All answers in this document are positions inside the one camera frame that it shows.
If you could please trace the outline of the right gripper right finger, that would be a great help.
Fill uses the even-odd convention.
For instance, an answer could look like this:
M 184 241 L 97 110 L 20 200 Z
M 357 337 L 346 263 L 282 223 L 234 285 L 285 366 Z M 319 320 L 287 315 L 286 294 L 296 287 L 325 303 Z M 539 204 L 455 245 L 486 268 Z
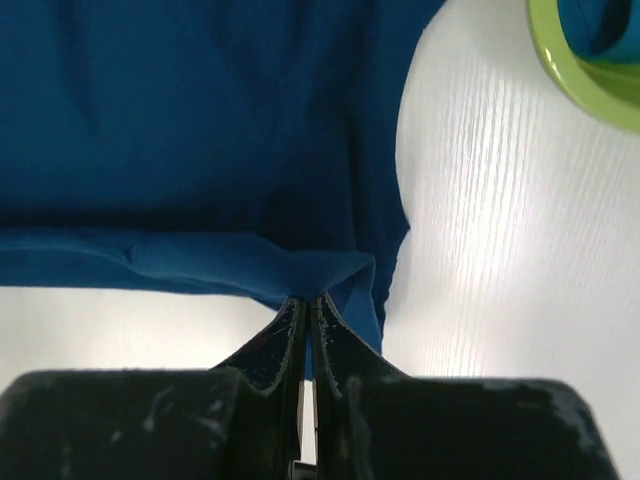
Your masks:
M 409 376 L 310 307 L 321 479 L 614 479 L 588 405 L 544 379 Z

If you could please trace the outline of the dark blue printed t-shirt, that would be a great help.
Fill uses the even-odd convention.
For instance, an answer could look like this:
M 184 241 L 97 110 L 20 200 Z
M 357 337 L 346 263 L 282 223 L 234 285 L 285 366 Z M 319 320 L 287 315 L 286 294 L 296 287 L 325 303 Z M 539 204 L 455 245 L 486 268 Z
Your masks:
M 5 1 L 1 282 L 328 293 L 374 350 L 438 1 Z

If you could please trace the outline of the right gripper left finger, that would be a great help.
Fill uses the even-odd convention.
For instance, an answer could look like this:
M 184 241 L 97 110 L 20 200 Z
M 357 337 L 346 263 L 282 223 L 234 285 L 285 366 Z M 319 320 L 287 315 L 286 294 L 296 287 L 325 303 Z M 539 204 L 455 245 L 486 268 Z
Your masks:
M 287 479 L 300 457 L 306 306 L 208 370 L 47 370 L 1 396 L 5 479 Z

